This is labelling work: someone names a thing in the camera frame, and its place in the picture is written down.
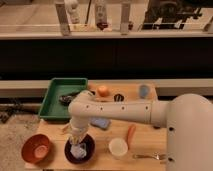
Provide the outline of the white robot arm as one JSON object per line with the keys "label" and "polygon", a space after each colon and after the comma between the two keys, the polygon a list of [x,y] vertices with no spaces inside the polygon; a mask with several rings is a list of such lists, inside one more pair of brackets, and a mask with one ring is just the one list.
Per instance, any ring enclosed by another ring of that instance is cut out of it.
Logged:
{"label": "white robot arm", "polygon": [[75,140],[87,132],[92,117],[165,127],[166,171],[213,171],[213,103],[201,95],[183,94],[171,101],[97,102],[84,90],[68,111]]}

